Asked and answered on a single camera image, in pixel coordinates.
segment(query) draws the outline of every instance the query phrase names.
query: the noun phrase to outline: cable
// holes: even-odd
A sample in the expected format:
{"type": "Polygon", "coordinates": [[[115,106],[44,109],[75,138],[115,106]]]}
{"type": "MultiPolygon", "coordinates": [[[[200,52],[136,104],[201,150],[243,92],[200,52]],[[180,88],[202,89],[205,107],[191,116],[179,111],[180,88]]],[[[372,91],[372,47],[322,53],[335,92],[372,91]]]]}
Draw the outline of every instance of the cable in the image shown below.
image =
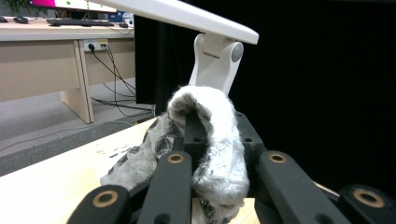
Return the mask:
{"type": "MultiPolygon", "coordinates": [[[[138,114],[138,115],[136,115],[136,116],[145,115],[145,114],[148,114],[148,113],[142,113],[142,114],[138,114]]],[[[104,123],[124,123],[124,124],[127,124],[127,125],[131,126],[131,127],[134,127],[134,125],[132,125],[132,124],[130,124],[130,123],[128,123],[128,122],[125,122],[125,121],[101,121],[101,122],[98,122],[98,123],[95,123],[95,124],[93,124],[93,125],[89,125],[89,126],[86,126],[86,127],[61,129],[61,130],[56,131],[56,132],[53,132],[53,133],[48,133],[48,134],[44,134],[44,135],[42,135],[42,136],[38,136],[38,137],[26,139],[26,140],[21,140],[21,141],[19,141],[19,142],[15,142],[15,143],[13,143],[13,144],[11,144],[11,145],[9,145],[9,146],[0,148],[0,151],[3,151],[3,150],[5,150],[5,149],[7,149],[7,148],[9,148],[9,147],[16,146],[17,144],[20,144],[20,143],[24,143],[24,142],[29,142],[29,141],[37,140],[37,139],[40,139],[40,138],[43,138],[43,137],[47,137],[47,136],[53,135],[53,134],[55,134],[55,133],[61,133],[61,132],[65,132],[65,131],[73,131],[73,130],[91,128],[91,127],[94,127],[94,126],[97,126],[97,125],[100,125],[100,124],[104,124],[104,123]]]]}
{"type": "MultiPolygon", "coordinates": [[[[134,86],[132,86],[130,83],[128,83],[127,81],[125,81],[125,80],[122,78],[122,76],[120,75],[120,72],[119,72],[117,66],[115,65],[114,57],[112,56],[113,54],[112,54],[112,52],[111,52],[110,47],[109,47],[108,45],[103,45],[103,47],[105,47],[105,49],[106,49],[106,51],[107,51],[107,54],[109,55],[110,60],[111,60],[111,62],[113,63],[113,66],[114,66],[114,70],[115,70],[115,71],[112,71],[105,63],[102,62],[102,60],[100,60],[100,59],[96,56],[96,54],[94,53],[94,45],[92,45],[92,49],[91,49],[93,56],[94,56],[105,68],[107,68],[107,70],[110,71],[111,74],[113,74],[113,75],[116,76],[119,80],[121,80],[121,81],[124,83],[125,87],[134,95],[134,92],[133,92],[129,87],[131,87],[134,91],[136,91],[136,88],[135,88],[134,86]]],[[[145,98],[145,100],[146,100],[149,104],[152,104],[152,100],[149,99],[149,97],[147,97],[147,96],[145,96],[145,95],[142,95],[142,96],[145,98]]]]}
{"type": "Polygon", "coordinates": [[[119,31],[119,30],[113,29],[113,28],[111,28],[110,26],[107,26],[107,28],[110,29],[110,30],[113,30],[113,31],[117,31],[117,32],[119,32],[120,34],[123,34],[123,35],[128,35],[128,34],[131,33],[132,30],[133,30],[133,29],[131,29],[128,33],[124,33],[124,32],[121,32],[121,31],[119,31]]]}
{"type": "Polygon", "coordinates": [[[116,93],[117,95],[125,96],[125,97],[136,97],[135,95],[130,96],[130,95],[125,95],[125,94],[121,94],[121,93],[119,93],[119,92],[113,91],[113,90],[111,90],[111,89],[106,85],[106,83],[103,83],[103,85],[104,85],[106,88],[108,88],[110,91],[116,93]]]}
{"type": "Polygon", "coordinates": [[[100,59],[96,56],[95,51],[94,51],[94,45],[93,45],[93,44],[90,44],[88,47],[89,47],[89,49],[91,50],[93,56],[94,56],[104,67],[106,67],[107,70],[109,70],[109,71],[114,75],[114,91],[111,90],[109,87],[107,87],[107,86],[105,85],[108,89],[110,89],[111,91],[114,92],[114,101],[110,103],[109,101],[107,101],[107,102],[106,102],[106,101],[101,101],[101,100],[94,99],[93,97],[92,97],[92,99],[95,100],[95,101],[97,101],[97,102],[99,102],[99,103],[102,103],[102,104],[104,104],[104,105],[114,105],[114,106],[116,106],[117,109],[121,112],[121,114],[124,115],[124,116],[126,116],[126,117],[130,117],[130,116],[127,115],[127,114],[125,114],[124,112],[122,112],[122,110],[120,109],[120,107],[127,107],[127,108],[141,109],[141,110],[150,110],[150,111],[152,112],[152,108],[151,108],[151,109],[142,109],[142,108],[139,108],[139,107],[132,107],[132,106],[127,106],[127,105],[119,105],[119,102],[120,102],[120,101],[117,100],[117,94],[119,94],[119,93],[117,93],[117,83],[116,83],[117,77],[124,83],[125,87],[126,87],[134,96],[135,96],[134,92],[133,92],[128,86],[130,86],[131,88],[133,88],[135,91],[136,91],[136,89],[135,89],[131,84],[129,84],[128,82],[126,82],[126,81],[122,78],[122,76],[120,75],[120,72],[119,72],[117,66],[115,65],[113,53],[111,52],[111,49],[108,47],[108,45],[102,45],[102,46],[106,49],[107,55],[108,55],[108,57],[110,58],[110,61],[111,61],[112,64],[113,64],[113,70],[111,70],[105,63],[102,62],[102,60],[100,60],[100,59]]]}

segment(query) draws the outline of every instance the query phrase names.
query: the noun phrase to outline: white cloth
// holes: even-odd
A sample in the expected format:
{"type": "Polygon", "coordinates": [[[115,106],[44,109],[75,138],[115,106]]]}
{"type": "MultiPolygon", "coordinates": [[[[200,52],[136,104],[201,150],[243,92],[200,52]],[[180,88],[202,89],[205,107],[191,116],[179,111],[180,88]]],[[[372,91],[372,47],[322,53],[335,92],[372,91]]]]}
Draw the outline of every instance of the white cloth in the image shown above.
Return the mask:
{"type": "Polygon", "coordinates": [[[149,179],[157,160],[172,150],[174,138],[184,135],[185,116],[193,110],[204,124],[208,147],[192,177],[192,187],[200,196],[192,203],[192,223],[225,224],[243,206],[249,181],[233,104],[217,89],[185,86],[176,91],[142,145],[131,148],[101,183],[132,189],[149,179]]]}

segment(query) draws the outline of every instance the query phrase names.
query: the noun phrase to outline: gray carpet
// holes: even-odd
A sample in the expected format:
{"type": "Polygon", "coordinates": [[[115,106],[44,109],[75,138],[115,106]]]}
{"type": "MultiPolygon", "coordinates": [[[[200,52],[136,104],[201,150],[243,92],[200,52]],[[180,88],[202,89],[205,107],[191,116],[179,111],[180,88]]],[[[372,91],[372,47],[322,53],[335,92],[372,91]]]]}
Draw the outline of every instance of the gray carpet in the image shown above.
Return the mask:
{"type": "MultiPolygon", "coordinates": [[[[134,86],[134,78],[126,79],[134,86]]],[[[92,100],[94,123],[85,123],[62,102],[59,92],[0,103],[0,176],[85,145],[153,118],[152,105],[135,102],[134,92],[117,83],[116,107],[92,100]]],[[[114,83],[91,86],[91,96],[114,101],[114,83]]]]}
{"type": "Polygon", "coordinates": [[[143,112],[143,114],[136,115],[135,117],[125,117],[104,124],[95,125],[89,130],[74,133],[40,146],[0,157],[0,176],[7,175],[26,166],[57,156],[68,150],[83,146],[126,128],[130,128],[131,126],[129,124],[140,123],[152,118],[152,114],[143,112]]]}

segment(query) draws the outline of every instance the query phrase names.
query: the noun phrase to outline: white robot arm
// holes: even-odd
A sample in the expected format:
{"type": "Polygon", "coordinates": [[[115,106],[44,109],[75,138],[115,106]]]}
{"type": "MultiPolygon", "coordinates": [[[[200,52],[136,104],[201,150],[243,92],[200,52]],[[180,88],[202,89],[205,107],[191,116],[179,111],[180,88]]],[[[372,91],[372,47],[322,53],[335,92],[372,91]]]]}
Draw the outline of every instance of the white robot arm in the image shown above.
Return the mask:
{"type": "Polygon", "coordinates": [[[92,2],[201,32],[194,42],[190,84],[213,87],[227,95],[243,55],[242,43],[256,45],[259,41],[259,35],[248,27],[178,0],[92,2]]]}

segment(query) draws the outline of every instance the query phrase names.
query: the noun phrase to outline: wooden desk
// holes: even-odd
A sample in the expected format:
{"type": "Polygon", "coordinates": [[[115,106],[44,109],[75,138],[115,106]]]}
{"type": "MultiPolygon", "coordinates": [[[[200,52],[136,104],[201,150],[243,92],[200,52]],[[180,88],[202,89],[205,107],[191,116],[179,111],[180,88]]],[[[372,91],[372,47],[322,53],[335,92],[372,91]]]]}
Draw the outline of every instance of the wooden desk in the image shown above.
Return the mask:
{"type": "MultiPolygon", "coordinates": [[[[45,20],[0,23],[0,102],[60,91],[85,122],[94,122],[89,87],[114,76],[84,51],[86,39],[107,39],[121,76],[135,76],[132,29],[51,27],[45,20]]],[[[95,54],[113,68],[107,52],[95,54]]]]}
{"type": "MultiPolygon", "coordinates": [[[[154,119],[0,177],[0,223],[65,223],[99,178],[121,156],[139,146],[154,119]],[[109,158],[115,153],[120,155],[109,158]]],[[[253,199],[232,223],[259,223],[253,199]]]]}

